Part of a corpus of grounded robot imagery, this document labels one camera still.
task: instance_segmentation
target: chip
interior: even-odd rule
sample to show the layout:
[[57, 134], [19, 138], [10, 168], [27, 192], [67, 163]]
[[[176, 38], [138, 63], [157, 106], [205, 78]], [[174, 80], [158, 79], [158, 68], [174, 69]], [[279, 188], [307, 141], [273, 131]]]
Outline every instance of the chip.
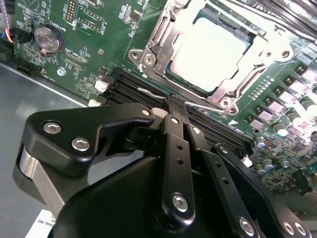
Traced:
[[304, 155], [301, 158], [299, 158], [299, 160], [303, 163], [307, 163], [309, 162], [309, 160], [311, 160], [311, 158], [308, 155]]
[[139, 22], [139, 20], [141, 19], [141, 14], [138, 11], [134, 10], [131, 18], [135, 22]]
[[281, 182], [281, 180], [278, 179], [278, 178], [273, 178], [273, 179], [272, 179], [272, 182], [274, 182], [274, 183], [279, 183], [279, 182]]
[[292, 151], [294, 152], [299, 152], [299, 151], [302, 151], [304, 149], [303, 145], [296, 145], [292, 148]]

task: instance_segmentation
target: screw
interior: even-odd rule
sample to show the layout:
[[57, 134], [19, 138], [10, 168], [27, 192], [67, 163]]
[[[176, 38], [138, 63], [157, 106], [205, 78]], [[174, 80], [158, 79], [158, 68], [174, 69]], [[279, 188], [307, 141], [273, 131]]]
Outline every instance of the screw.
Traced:
[[299, 231], [300, 234], [302, 234], [303, 236], [307, 235], [305, 229], [301, 226], [301, 224], [299, 224], [297, 222], [295, 222], [294, 224], [295, 224], [295, 226], [296, 226], [296, 228], [297, 228], [297, 230]]
[[155, 57], [152, 56], [151, 54], [147, 54], [147, 55], [144, 57], [144, 63], [145, 63], [145, 65], [147, 65], [147, 66], [152, 66], [152, 65], [154, 65], [154, 64], [155, 64], [155, 61], [156, 61]]
[[226, 148], [224, 148], [223, 146], [220, 147], [220, 150], [225, 153], [228, 154], [228, 150]]
[[196, 134], [200, 134], [200, 130], [198, 130], [198, 128], [196, 128], [196, 127], [193, 128], [193, 131], [194, 131]]
[[175, 124], [178, 124], [178, 120], [176, 118], [172, 118], [172, 122], [174, 122]]
[[58, 76], [60, 76], [60, 77], [64, 77], [64, 76], [66, 75], [66, 69], [64, 69], [63, 67], [59, 67], [59, 68], [57, 69], [57, 74], [58, 74]]
[[71, 141], [71, 146], [78, 151], [84, 152], [89, 149], [89, 142], [84, 138], [75, 138]]
[[282, 222], [282, 225], [283, 225], [283, 228], [290, 234], [290, 235], [294, 235], [294, 230], [293, 228], [291, 227], [290, 224], [288, 224], [287, 222]]
[[186, 212], [188, 210], [188, 203], [182, 195], [174, 195], [173, 204], [176, 207], [176, 209], [180, 212]]
[[248, 236], [250, 237], [254, 236], [255, 234], [254, 229], [247, 219], [245, 219], [244, 217], [240, 217], [239, 223], [242, 230], [244, 230], [244, 232], [248, 234]]
[[150, 115], [150, 113], [147, 111], [147, 110], [142, 110], [142, 113], [144, 114], [144, 115], [146, 115], [146, 116], [149, 116]]
[[58, 134], [61, 132], [61, 126], [55, 122], [47, 122], [43, 125], [43, 130], [48, 134]]
[[229, 102], [228, 102], [228, 100], [227, 100], [227, 99], [222, 99], [222, 100], [220, 101], [220, 106], [221, 106], [222, 108], [228, 108], [228, 107], [229, 107]]

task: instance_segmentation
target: mounting hole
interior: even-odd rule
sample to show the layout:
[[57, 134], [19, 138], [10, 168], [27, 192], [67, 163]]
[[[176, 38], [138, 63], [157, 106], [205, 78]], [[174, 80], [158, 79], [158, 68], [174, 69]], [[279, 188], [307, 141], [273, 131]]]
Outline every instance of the mounting hole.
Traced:
[[282, 53], [282, 57], [283, 58], [287, 58], [287, 57], [289, 57], [289, 51], [284, 51], [283, 53]]
[[179, 8], [174, 7], [173, 12], [174, 12], [174, 13], [178, 13], [178, 12], [179, 12]]
[[235, 108], [230, 108], [229, 112], [230, 112], [231, 114], [234, 114], [234, 113], [237, 112], [237, 110], [236, 110]]
[[229, 181], [225, 178], [222, 178], [222, 181], [224, 182], [225, 185], [229, 185]]
[[178, 158], [176, 161], [177, 161], [180, 165], [183, 165], [183, 164], [184, 164], [184, 161], [182, 161], [182, 160], [179, 159], [179, 158]]
[[131, 53], [131, 57], [136, 60], [138, 58], [138, 54], [133, 52], [133, 53]]

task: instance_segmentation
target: silver chassis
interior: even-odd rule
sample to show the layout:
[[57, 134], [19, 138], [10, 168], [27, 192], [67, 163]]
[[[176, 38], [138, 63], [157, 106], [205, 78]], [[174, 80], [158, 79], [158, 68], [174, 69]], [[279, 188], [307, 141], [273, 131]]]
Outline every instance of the silver chassis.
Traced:
[[236, 115], [239, 112], [236, 103], [242, 95], [272, 63], [289, 61], [293, 57], [293, 50], [288, 40], [275, 32], [275, 27], [265, 29], [265, 37], [249, 29], [256, 36], [248, 51], [238, 61], [238, 72], [233, 78], [224, 79], [212, 96], [204, 98], [197, 95], [170, 80], [165, 75], [165, 70], [181, 46], [181, 44], [178, 44], [178, 47], [174, 45], [175, 39], [192, 27], [197, 14], [206, 4], [219, 10], [219, 7], [208, 0], [168, 0], [145, 49], [131, 49], [129, 58], [147, 77], [157, 81], [164, 79], [177, 85], [197, 98], [208, 102], [211, 111]]

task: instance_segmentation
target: cable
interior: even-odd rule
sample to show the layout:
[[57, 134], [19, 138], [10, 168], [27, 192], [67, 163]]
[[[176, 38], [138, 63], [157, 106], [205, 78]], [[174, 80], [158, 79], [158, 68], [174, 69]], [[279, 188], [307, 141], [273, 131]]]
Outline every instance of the cable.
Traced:
[[12, 41], [12, 39], [11, 39], [10, 29], [6, 28], [6, 29], [5, 29], [5, 34], [6, 34], [6, 37], [7, 37], [8, 41], [10, 41], [11, 43], [13, 43], [13, 41]]
[[12, 39], [11, 39], [11, 33], [10, 33], [10, 22], [9, 22], [9, 18], [8, 18], [8, 13], [6, 10], [6, 5], [5, 5], [5, 1], [4, 0], [0, 0], [0, 9], [2, 12], [2, 16], [4, 17], [4, 25], [5, 25], [5, 34], [6, 37], [8, 39], [8, 41], [10, 41], [11, 43], [13, 43]]
[[293, 34], [298, 35], [300, 37], [303, 37], [306, 40], [308, 40], [308, 41], [312, 42], [313, 44], [317, 45], [317, 37], [305, 34], [302, 31], [300, 31], [298, 29], [295, 29], [294, 27], [290, 26], [289, 24], [287, 24], [286, 22], [284, 22], [283, 20], [281, 20], [281, 19], [279, 19], [279, 18], [277, 18], [275, 16], [267, 14], [267, 13], [261, 11], [261, 10], [258, 10], [256, 8], [254, 8], [252, 6], [249, 6], [246, 3], [240, 2], [238, 0], [226, 0], [226, 1], [232, 3], [232, 4], [236, 5], [236, 6], [242, 7], [245, 10], [253, 12], [253, 13], [257, 14], [257, 15], [260, 15], [260, 16], [268, 19], [268, 20], [271, 20], [271, 21], [281, 25], [282, 27], [284, 27], [288, 31], [292, 32]]

